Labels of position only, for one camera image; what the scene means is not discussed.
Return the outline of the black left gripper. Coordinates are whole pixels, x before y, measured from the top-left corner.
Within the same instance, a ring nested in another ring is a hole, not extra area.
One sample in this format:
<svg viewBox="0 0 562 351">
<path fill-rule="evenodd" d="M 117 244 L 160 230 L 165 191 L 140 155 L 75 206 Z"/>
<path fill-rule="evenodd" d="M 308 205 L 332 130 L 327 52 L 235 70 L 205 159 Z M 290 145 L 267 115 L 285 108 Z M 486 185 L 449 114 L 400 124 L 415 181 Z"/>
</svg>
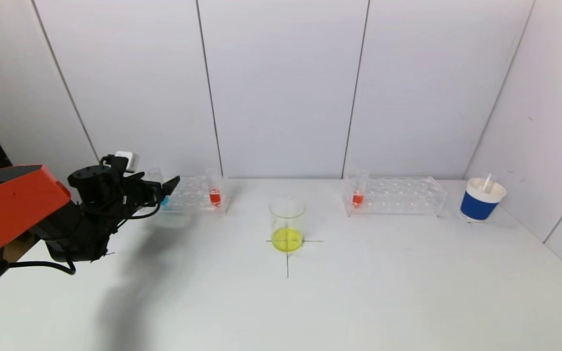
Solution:
<svg viewBox="0 0 562 351">
<path fill-rule="evenodd" d="M 160 183 L 145 180 L 146 173 L 134 173 L 122 179 L 122 191 L 126 204 L 132 207 L 154 207 L 163 201 L 163 197 L 172 195 L 181 177 L 176 176 Z"/>
</svg>

